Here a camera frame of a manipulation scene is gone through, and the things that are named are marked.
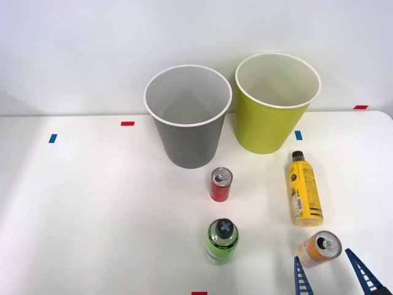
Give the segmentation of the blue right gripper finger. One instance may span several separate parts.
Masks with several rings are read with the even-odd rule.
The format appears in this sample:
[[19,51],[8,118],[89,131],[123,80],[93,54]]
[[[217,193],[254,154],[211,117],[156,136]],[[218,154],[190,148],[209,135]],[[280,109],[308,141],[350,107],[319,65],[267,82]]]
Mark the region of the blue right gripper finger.
[[345,249],[345,253],[365,295],[389,295],[389,289],[374,276],[349,248]]
[[303,266],[298,258],[294,257],[295,294],[311,295],[311,285],[306,277]]

